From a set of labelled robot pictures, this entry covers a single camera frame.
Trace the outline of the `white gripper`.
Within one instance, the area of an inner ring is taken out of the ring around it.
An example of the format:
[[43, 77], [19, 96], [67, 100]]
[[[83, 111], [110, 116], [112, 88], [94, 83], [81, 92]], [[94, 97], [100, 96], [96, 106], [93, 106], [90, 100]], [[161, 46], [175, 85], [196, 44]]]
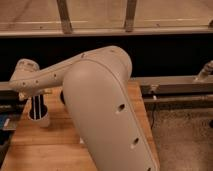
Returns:
[[39, 95], [44, 95], [44, 94], [51, 94], [52, 89], [47, 88], [47, 89], [40, 89], [40, 90], [33, 90], [33, 91], [26, 91], [26, 92], [19, 92], [19, 100], [23, 101], [26, 99], [29, 99], [34, 96], [39, 96]]

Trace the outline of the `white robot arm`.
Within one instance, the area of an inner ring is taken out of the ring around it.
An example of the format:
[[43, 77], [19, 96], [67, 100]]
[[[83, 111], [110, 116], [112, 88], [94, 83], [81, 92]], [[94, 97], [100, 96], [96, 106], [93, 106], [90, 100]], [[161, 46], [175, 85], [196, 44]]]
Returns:
[[106, 46], [41, 69], [21, 59], [9, 80], [19, 97], [60, 86], [65, 106], [98, 171], [159, 171], [128, 95], [129, 54]]

